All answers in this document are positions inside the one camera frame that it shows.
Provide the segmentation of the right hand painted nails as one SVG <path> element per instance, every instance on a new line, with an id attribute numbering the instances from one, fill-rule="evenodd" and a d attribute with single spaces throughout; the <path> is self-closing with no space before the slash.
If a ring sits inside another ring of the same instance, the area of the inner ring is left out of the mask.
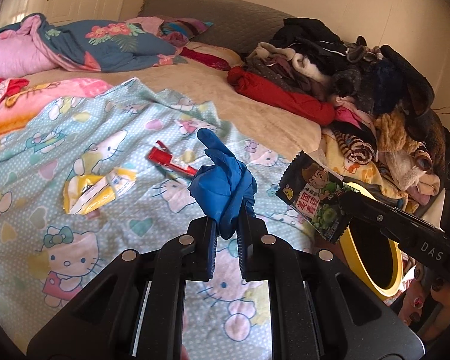
<path id="1" fill-rule="evenodd" d="M 450 283 L 436 277 L 424 286 L 425 272 L 425 267 L 418 262 L 398 316 L 406 326 L 418 328 L 417 335 L 429 343 L 450 325 Z"/>

